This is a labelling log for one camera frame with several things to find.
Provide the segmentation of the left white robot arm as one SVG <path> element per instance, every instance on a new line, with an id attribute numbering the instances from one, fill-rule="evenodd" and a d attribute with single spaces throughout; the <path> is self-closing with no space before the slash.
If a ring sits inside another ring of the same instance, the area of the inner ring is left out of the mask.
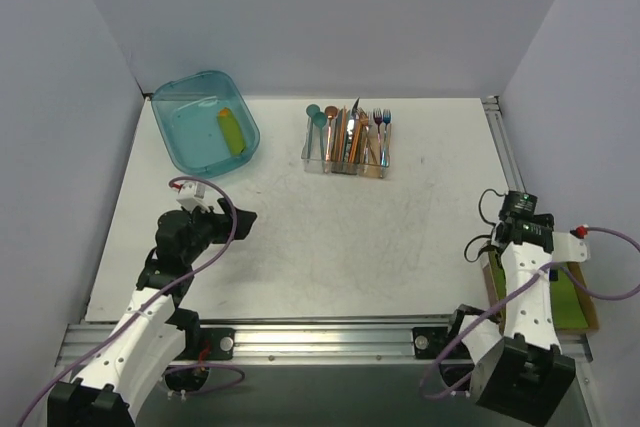
<path id="1" fill-rule="evenodd" d="M 52 388 L 48 425 L 132 426 L 169 365 L 199 352 L 199 316 L 180 306 L 193 281 L 193 264 L 214 244 L 245 239 L 258 218 L 224 198 L 218 204 L 220 212 L 185 201 L 159 218 L 155 246 L 127 309 L 74 378 Z"/>

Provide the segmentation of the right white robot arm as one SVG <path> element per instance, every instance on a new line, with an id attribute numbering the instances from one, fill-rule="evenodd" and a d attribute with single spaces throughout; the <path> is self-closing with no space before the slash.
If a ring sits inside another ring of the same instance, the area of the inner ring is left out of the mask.
<path id="1" fill-rule="evenodd" d="M 488 313 L 458 313 L 443 332 L 446 349 L 470 354 L 469 395 L 481 407 L 532 426 L 553 416 L 575 378 L 561 351 L 551 305 L 552 268 L 589 257 L 586 243 L 557 232 L 550 214 L 536 214 L 534 195 L 503 196 L 491 245 L 505 275 L 502 304 Z"/>

